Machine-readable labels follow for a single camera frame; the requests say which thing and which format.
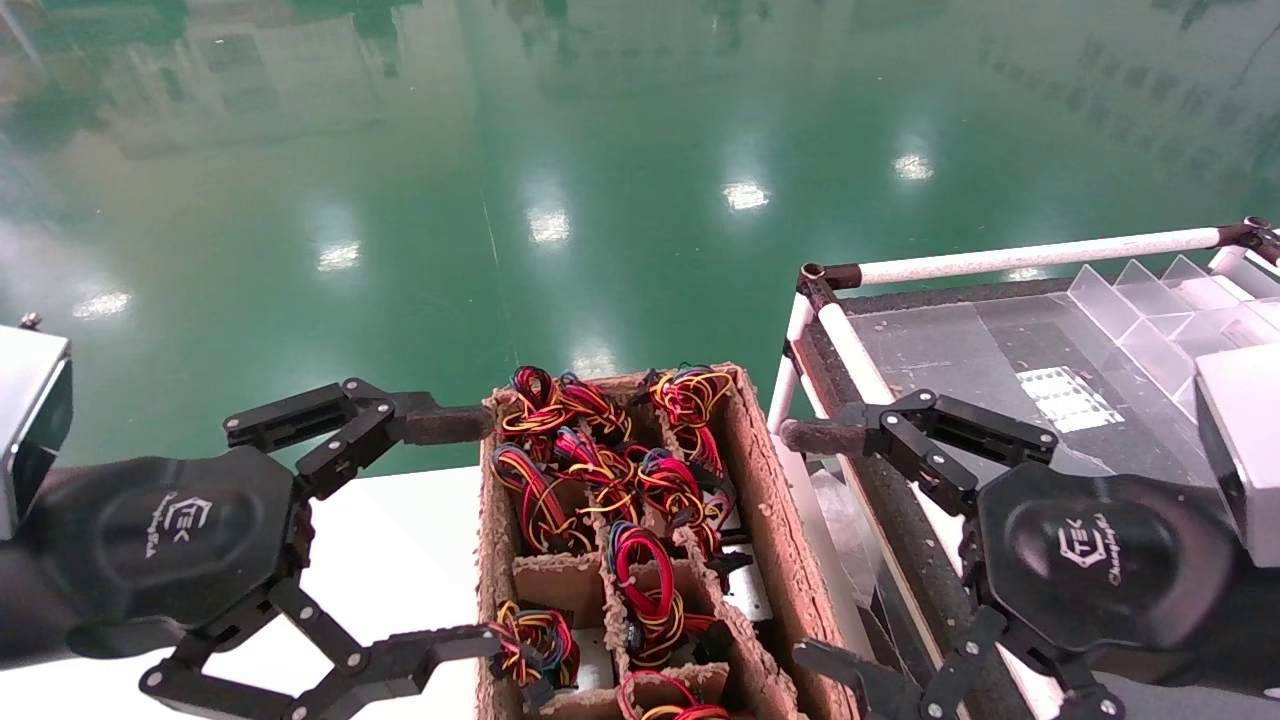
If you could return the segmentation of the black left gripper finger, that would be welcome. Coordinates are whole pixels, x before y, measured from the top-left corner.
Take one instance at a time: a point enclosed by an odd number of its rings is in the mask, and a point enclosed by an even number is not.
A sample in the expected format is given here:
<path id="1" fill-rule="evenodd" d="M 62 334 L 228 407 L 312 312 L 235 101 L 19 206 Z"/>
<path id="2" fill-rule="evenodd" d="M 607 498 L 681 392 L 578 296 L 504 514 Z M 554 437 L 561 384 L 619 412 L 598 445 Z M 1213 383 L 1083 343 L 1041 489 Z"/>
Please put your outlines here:
<path id="1" fill-rule="evenodd" d="M 425 391 L 389 393 L 360 378 L 330 383 L 224 420 L 229 447 L 265 454 L 319 438 L 296 464 L 306 498 L 325 500 L 398 443 L 479 442 L 494 430 L 483 405 L 442 406 Z"/>

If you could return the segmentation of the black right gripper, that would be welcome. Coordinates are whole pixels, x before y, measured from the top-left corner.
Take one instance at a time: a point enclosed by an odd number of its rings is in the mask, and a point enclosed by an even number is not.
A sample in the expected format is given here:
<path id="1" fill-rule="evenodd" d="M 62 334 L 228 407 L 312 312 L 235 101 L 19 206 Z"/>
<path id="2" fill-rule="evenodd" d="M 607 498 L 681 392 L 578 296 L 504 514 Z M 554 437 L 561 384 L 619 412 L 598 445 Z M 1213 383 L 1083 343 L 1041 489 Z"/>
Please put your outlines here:
<path id="1" fill-rule="evenodd" d="M 796 643 L 796 665 L 846 685 L 864 719 L 957 719 L 1010 628 L 1028 666 L 1065 682 L 1056 719 L 1126 716 L 1075 660 L 1147 685 L 1277 685 L 1277 569 L 1253 564 L 1217 492 L 1027 462 L 977 492 L 975 532 L 983 600 L 1010 618 L 982 605 L 927 685 L 823 641 Z"/>

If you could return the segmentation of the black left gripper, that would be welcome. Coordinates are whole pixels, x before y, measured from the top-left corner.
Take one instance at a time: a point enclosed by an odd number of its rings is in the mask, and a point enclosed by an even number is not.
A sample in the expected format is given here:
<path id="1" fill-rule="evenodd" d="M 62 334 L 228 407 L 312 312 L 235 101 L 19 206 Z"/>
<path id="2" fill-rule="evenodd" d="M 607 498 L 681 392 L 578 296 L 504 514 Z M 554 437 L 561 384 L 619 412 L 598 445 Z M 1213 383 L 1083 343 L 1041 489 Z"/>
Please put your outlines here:
<path id="1" fill-rule="evenodd" d="M 421 694 L 443 664 L 500 651 L 488 625 L 361 646 L 297 579 L 257 589 L 285 561 L 294 511 L 293 474 L 251 447 L 50 471 L 3 542 L 3 666 L 129 659 L 179 642 L 140 679 L 141 692 L 170 710 L 352 719 Z M 315 687 L 292 696 L 205 673 L 230 641 L 276 616 L 332 662 Z"/>

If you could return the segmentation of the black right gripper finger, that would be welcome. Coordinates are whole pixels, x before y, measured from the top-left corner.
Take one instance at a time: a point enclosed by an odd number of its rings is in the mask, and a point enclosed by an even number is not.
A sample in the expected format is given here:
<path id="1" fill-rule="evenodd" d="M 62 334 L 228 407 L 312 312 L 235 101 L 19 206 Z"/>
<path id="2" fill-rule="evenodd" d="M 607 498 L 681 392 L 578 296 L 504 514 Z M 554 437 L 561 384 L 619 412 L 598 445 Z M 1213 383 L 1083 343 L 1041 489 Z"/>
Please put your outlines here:
<path id="1" fill-rule="evenodd" d="M 932 389 L 886 405 L 845 404 L 829 419 L 787 419 L 780 437 L 801 454 L 878 456 L 952 516 L 975 512 L 979 482 L 947 448 L 1016 468 L 1050 464 L 1059 445 L 1050 430 Z"/>

